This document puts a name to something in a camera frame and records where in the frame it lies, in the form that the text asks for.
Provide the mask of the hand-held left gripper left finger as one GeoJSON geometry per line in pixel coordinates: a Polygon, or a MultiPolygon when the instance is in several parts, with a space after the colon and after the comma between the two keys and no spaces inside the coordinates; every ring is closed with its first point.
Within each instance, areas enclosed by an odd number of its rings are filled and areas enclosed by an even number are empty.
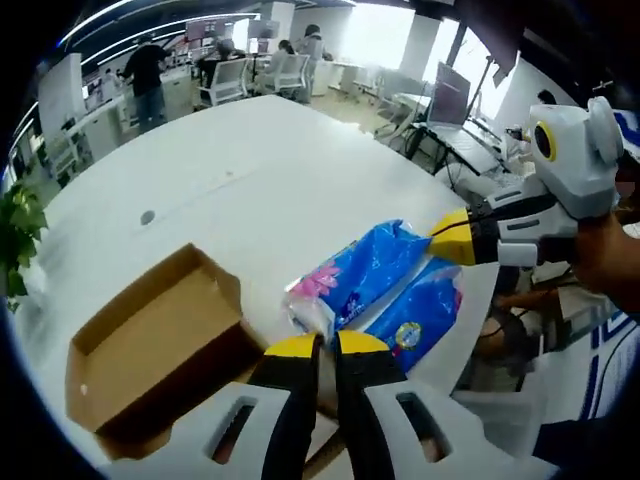
{"type": "Polygon", "coordinates": [[[141,460],[102,468],[107,479],[299,479],[316,426],[316,333],[269,347],[244,383],[231,382],[177,422],[141,460]]]}

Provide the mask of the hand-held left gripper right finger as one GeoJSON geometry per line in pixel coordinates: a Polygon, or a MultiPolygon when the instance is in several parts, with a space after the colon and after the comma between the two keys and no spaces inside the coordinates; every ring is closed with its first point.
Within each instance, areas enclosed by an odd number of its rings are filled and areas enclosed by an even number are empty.
{"type": "Polygon", "coordinates": [[[514,457],[485,436],[481,419],[410,380],[388,345],[366,333],[335,337],[340,430],[357,479],[549,479],[555,467],[514,457]]]}

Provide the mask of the person's right hand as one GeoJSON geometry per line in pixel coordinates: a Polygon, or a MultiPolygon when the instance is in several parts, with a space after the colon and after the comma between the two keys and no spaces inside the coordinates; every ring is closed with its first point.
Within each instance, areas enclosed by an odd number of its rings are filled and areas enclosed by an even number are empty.
{"type": "Polygon", "coordinates": [[[581,222],[575,245],[573,270],[579,281],[606,295],[627,314],[638,314],[639,240],[629,236],[609,214],[581,222]]]}

